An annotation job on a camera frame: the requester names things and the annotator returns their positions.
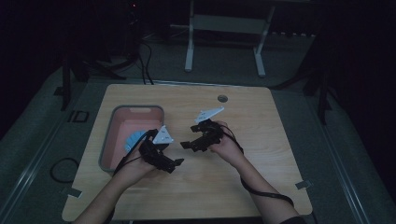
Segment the metal stand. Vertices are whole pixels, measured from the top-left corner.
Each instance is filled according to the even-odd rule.
[[[271,7],[266,20],[199,15],[194,14],[194,0],[190,0],[189,45],[187,47],[186,64],[184,70],[186,72],[190,72],[192,70],[192,59],[194,54],[194,30],[257,34],[260,35],[261,38],[257,47],[253,49],[253,53],[256,60],[258,75],[259,77],[264,77],[265,70],[262,62],[262,47],[264,45],[265,37],[268,35],[268,29],[274,16],[274,12],[275,7]]]
[[[71,83],[70,83],[70,70],[73,70],[73,73],[77,79],[77,81],[88,81],[90,75],[86,71],[85,64],[89,64],[91,67],[97,69],[99,72],[113,79],[125,80],[126,77],[120,77],[119,75],[113,73],[109,68],[106,68],[92,60],[90,57],[82,54],[82,53],[74,53],[74,54],[66,54],[63,60],[63,85],[57,90],[59,95],[63,97],[62,111],[65,111],[71,99]]]

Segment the white paper triangle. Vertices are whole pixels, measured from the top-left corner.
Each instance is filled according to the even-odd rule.
[[[173,143],[174,139],[171,137],[169,132],[166,130],[165,125],[161,127],[161,129],[158,131],[157,135],[155,138],[152,140],[152,143],[155,145],[158,144],[170,144]]]
[[[210,110],[203,110],[203,111],[201,111],[201,114],[198,115],[198,118],[195,120],[195,122],[199,123],[206,119],[210,119],[223,110],[224,110],[224,106],[221,106],[221,107],[215,108],[215,109],[210,109]]]

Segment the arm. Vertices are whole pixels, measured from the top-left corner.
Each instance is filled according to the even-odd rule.
[[[134,150],[128,161],[140,157],[139,150]],[[78,216],[74,223],[103,223],[116,206],[121,194],[136,184],[148,172],[155,169],[143,159],[129,162],[120,169],[103,187],[88,207]]]
[[[218,121],[220,125],[227,126],[226,123]],[[223,131],[230,134],[230,131],[223,128]],[[223,136],[219,144],[212,145],[209,149],[219,154],[225,161],[231,164],[241,175],[241,178],[253,189],[261,192],[278,193],[256,168],[248,161],[239,147],[228,136]],[[250,194],[253,202],[259,209],[264,223],[280,223],[299,214],[291,204],[284,200],[262,197]]]

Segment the table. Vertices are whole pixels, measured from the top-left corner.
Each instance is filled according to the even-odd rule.
[[[218,101],[226,95],[228,101]],[[180,142],[201,136],[190,126],[200,110],[221,105],[213,120],[226,121],[245,150],[246,157],[279,190],[290,196],[302,215],[312,212],[288,138],[271,92],[258,87],[125,85],[108,86],[72,188],[82,191],[69,196],[63,219],[74,220],[93,200],[111,176],[98,165],[106,128],[118,105],[160,105],[164,124],[175,139],[165,155],[184,158],[172,174],[155,170],[121,196],[114,219],[180,219],[259,216],[235,169],[209,151],[185,150]]]

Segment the wrist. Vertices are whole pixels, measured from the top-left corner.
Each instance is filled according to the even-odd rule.
[[[231,166],[240,173],[240,171],[246,168],[249,164],[250,162],[248,159],[245,156],[242,156],[239,160],[234,161]]]
[[[120,188],[126,190],[139,182],[139,180],[142,179],[143,176],[145,176],[148,172],[149,171],[139,169],[137,167],[124,167],[124,169],[121,169],[116,175],[113,176],[111,181],[118,183]]]

